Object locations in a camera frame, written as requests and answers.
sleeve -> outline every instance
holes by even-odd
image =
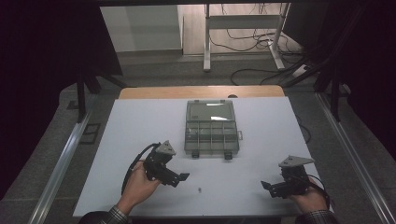
[[[295,224],[339,224],[333,212],[329,210],[318,210],[300,215]]]
[[[127,222],[128,217],[114,205],[110,211],[108,211],[106,218],[101,220],[100,224],[127,224]]]

transparent plastic box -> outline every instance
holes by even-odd
[[[239,151],[233,101],[188,101],[184,149],[200,155],[224,155],[231,160]]]

white tabletop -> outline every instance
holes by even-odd
[[[146,146],[169,140],[176,156],[167,168],[190,173],[176,188],[160,185],[134,208],[134,217],[266,217],[298,214],[290,200],[271,198],[261,180],[283,182],[278,164],[289,155],[311,158],[287,97],[234,98],[243,140],[231,161],[223,156],[194,160],[184,152],[187,101],[117,100],[75,217],[107,211],[120,198],[126,170]],[[305,170],[318,176],[314,164]]]

person's left hand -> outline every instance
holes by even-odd
[[[132,208],[145,201],[160,184],[160,180],[148,180],[143,162],[139,161],[128,179],[117,207],[128,216]]]

wall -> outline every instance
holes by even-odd
[[[177,6],[101,7],[116,52],[181,49]]]

